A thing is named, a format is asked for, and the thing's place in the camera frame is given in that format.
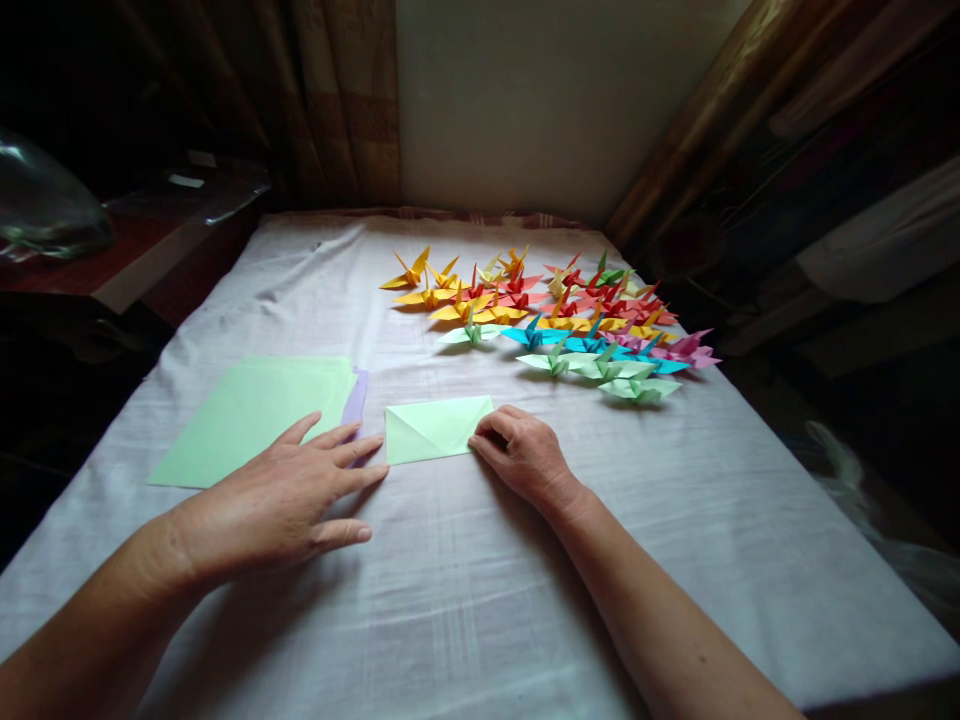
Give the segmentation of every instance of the white wall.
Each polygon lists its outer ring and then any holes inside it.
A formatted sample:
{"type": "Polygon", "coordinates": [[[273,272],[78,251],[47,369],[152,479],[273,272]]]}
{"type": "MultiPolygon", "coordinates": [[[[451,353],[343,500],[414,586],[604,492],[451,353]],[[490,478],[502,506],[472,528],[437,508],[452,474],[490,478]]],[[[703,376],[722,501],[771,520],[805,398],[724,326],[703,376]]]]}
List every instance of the white wall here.
{"type": "Polygon", "coordinates": [[[749,0],[397,0],[412,205],[600,226],[749,0]]]}

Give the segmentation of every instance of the stack of paper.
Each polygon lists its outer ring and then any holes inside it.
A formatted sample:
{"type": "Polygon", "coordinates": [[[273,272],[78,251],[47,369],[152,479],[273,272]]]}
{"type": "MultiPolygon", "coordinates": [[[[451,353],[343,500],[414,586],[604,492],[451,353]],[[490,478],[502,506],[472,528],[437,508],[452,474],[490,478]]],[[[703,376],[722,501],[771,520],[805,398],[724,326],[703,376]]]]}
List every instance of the stack of paper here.
{"type": "Polygon", "coordinates": [[[361,419],[367,373],[343,357],[248,357],[227,370],[150,477],[208,488],[320,410],[309,440],[361,419]]]}

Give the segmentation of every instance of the left hand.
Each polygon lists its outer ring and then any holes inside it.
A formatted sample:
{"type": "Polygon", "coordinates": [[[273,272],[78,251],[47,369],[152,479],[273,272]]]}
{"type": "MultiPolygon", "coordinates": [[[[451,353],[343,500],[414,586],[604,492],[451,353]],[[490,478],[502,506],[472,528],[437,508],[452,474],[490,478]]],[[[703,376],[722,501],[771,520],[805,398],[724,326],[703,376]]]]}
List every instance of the left hand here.
{"type": "Polygon", "coordinates": [[[388,465],[347,469],[374,452],[383,436],[341,444],[360,423],[341,425],[301,445],[320,413],[295,423],[239,470],[158,520],[195,583],[294,565],[367,542],[362,520],[322,521],[337,499],[383,480],[388,465]]]}

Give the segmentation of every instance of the table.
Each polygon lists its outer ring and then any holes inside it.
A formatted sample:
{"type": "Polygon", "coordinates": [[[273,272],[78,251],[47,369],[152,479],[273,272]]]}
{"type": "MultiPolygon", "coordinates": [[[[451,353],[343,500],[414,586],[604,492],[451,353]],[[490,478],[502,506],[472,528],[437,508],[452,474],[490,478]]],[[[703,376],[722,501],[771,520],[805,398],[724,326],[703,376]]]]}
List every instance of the table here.
{"type": "MultiPolygon", "coordinates": [[[[223,371],[252,354],[348,355],[388,405],[490,394],[557,431],[573,471],[791,700],[810,709],[954,673],[960,649],[716,368],[658,410],[528,379],[506,339],[442,349],[377,286],[427,243],[461,271],[531,244],[530,275],[599,233],[482,221],[267,218],[180,328],[0,576],[0,657],[131,532],[189,495],[145,485],[223,371]]],[[[380,453],[374,461],[380,460],[380,453]]],[[[370,544],[208,597],[141,717],[632,716],[639,698],[547,526],[476,457],[400,465],[356,512],[370,544]]]]}

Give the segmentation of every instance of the curtain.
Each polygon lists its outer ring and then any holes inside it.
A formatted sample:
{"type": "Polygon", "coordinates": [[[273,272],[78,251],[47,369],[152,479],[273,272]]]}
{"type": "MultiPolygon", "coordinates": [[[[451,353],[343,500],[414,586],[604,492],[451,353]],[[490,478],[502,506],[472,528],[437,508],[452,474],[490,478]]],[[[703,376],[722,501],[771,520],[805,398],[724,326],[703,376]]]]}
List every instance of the curtain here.
{"type": "Polygon", "coordinates": [[[773,103],[832,39],[854,0],[754,0],[605,232],[638,259],[703,192],[773,103]]]}
{"type": "Polygon", "coordinates": [[[394,0],[108,5],[180,119],[297,206],[400,203],[394,0]]]}

